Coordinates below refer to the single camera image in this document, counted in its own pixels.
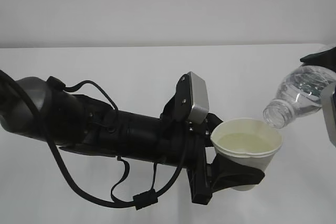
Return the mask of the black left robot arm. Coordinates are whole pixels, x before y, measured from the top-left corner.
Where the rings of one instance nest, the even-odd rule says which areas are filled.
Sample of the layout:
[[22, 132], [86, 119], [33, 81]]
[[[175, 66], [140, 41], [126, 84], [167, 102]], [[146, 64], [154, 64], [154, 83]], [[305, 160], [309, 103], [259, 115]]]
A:
[[80, 155], [134, 158], [186, 169], [192, 202], [205, 205], [226, 188], [259, 184], [261, 169], [217, 154], [206, 160], [211, 133], [220, 119], [208, 111], [206, 86], [196, 76], [181, 76], [159, 118], [124, 112], [107, 98], [99, 101], [78, 94], [79, 83], [67, 87], [50, 77], [13, 80], [1, 73], [1, 126], [6, 131], [46, 142], [70, 187], [60, 150]]

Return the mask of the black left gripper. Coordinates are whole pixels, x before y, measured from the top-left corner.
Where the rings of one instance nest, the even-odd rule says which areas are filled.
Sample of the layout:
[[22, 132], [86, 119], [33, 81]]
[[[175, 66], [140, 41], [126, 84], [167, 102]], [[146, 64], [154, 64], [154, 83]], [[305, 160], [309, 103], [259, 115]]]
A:
[[175, 100], [173, 96], [168, 101], [160, 118], [169, 125], [165, 132], [177, 154], [177, 168], [160, 189], [160, 195], [173, 186], [183, 168], [187, 172], [192, 197], [212, 197], [213, 193], [229, 188], [248, 191], [264, 179], [265, 173], [261, 169], [239, 164], [220, 154], [216, 154], [209, 165], [209, 175], [206, 148], [213, 147], [211, 134], [223, 121], [209, 112], [199, 124], [189, 120], [186, 115], [177, 120], [176, 116], [182, 112], [184, 104], [177, 105]]

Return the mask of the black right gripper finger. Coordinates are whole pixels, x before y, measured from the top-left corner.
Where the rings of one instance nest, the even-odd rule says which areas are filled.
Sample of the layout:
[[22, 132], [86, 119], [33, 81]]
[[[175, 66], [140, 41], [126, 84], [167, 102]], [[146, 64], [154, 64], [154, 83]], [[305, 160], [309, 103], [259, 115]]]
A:
[[320, 66], [335, 72], [335, 46], [328, 50], [302, 57], [300, 62], [307, 66]]

